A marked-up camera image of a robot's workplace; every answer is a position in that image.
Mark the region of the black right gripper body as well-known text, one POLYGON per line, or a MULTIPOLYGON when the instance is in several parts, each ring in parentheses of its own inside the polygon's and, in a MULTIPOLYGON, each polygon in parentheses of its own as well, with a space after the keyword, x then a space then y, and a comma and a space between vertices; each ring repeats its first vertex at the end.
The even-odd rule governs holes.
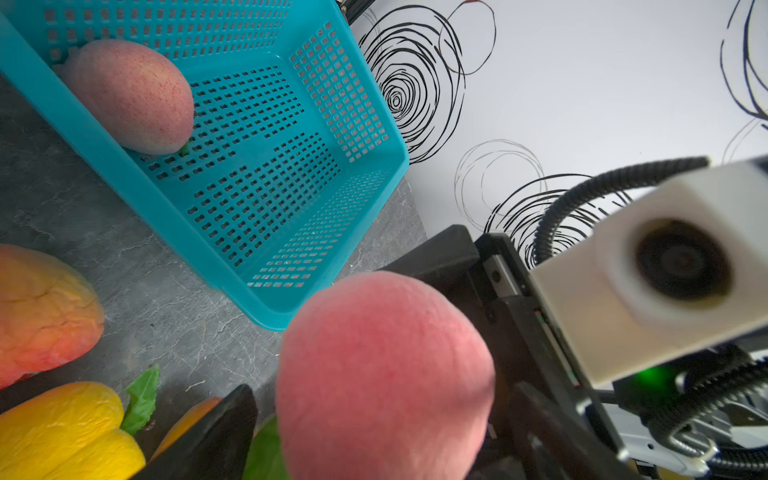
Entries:
POLYGON ((473 323, 496 369, 489 430, 471 479, 528 479, 516 455, 509 396, 525 382, 628 465, 628 453, 598 395, 549 322, 528 272, 503 234, 472 239, 453 225, 386 265, 439 290, 473 323))

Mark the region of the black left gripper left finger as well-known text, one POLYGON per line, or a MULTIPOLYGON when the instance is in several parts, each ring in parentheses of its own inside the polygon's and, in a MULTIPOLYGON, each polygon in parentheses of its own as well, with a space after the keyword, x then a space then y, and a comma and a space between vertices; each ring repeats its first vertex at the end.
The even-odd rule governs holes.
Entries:
POLYGON ((257 415, 251 387, 239 385, 132 478, 240 479, 257 415))

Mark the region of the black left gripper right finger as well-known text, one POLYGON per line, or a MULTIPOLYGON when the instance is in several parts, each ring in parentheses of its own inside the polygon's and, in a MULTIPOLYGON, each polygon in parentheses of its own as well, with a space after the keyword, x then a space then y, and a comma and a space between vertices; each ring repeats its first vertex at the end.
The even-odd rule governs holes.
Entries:
POLYGON ((509 396, 509 424, 528 479, 637 479, 627 464, 528 383, 509 396))

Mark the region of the pink peach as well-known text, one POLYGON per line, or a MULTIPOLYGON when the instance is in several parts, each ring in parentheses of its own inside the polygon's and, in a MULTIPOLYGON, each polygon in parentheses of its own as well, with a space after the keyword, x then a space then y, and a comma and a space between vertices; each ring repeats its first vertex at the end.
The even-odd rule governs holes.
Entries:
POLYGON ((89 42, 69 55, 59 75, 124 148, 169 155, 192 135, 194 98, 188 81, 165 56, 142 44, 89 42))
POLYGON ((377 271, 313 295, 276 378, 294 479, 462 479, 483 443, 495 367, 468 318, 427 284, 377 271))

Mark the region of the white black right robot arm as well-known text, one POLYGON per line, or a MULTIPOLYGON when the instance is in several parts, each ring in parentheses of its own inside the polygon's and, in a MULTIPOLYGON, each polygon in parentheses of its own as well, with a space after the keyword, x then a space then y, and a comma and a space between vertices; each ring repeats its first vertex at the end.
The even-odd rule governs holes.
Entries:
POLYGON ((763 479, 767 160, 620 168, 511 239, 451 226, 389 265, 443 293, 488 345, 499 385, 473 479, 641 479, 661 466, 763 479))

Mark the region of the teal plastic basket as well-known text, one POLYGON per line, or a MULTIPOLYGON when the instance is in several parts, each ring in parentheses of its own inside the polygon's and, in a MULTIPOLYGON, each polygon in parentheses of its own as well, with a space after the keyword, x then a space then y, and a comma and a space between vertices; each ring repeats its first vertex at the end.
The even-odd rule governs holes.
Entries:
POLYGON ((212 288, 284 330, 404 177, 407 148, 334 1, 5 1, 1 72, 212 288), (101 38, 172 61, 194 95, 179 154, 119 146, 61 81, 101 38))

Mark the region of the orange wrinkled peach lower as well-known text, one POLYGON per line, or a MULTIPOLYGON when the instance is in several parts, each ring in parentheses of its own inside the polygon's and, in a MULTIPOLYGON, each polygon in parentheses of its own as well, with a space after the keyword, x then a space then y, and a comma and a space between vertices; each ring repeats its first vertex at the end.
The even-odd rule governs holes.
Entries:
POLYGON ((153 453, 151 460, 154 460, 163 451, 176 442, 182 435, 184 435, 192 426, 194 426, 199 420, 201 420, 208 412, 210 412, 215 406, 221 402, 221 397, 213 397, 206 399, 192 408, 190 408, 168 431, 159 446, 153 453))

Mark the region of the orange wrinkled peach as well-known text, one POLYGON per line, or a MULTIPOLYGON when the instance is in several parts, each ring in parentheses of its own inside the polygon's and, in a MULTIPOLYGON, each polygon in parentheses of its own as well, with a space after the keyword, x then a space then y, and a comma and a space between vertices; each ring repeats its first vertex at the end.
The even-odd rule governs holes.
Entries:
POLYGON ((215 406, 221 402, 221 397, 213 397, 206 399, 192 408, 190 408, 168 431, 159 446, 153 453, 151 460, 154 460, 163 451, 176 442, 182 435, 184 435, 192 426, 194 426, 199 420, 201 420, 208 412, 210 412, 215 406))
POLYGON ((105 313, 92 285, 57 258, 1 246, 1 387, 82 357, 105 313))

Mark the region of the yellow peach upper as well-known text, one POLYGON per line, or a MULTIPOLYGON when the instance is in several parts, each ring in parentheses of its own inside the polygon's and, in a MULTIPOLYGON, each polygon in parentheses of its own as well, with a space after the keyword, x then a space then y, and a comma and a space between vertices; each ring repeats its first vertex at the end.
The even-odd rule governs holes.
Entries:
POLYGON ((134 435, 151 419, 160 369, 129 384, 124 407, 91 381, 48 390, 1 415, 3 479, 129 479, 146 465, 134 435))

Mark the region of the orange wrinkled peach upper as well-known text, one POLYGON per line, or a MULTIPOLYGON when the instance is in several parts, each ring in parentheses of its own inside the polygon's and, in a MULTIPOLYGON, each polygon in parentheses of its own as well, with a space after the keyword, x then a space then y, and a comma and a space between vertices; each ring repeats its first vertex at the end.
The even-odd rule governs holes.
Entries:
POLYGON ((82 357, 105 313, 92 285, 57 258, 1 246, 1 387, 82 357))

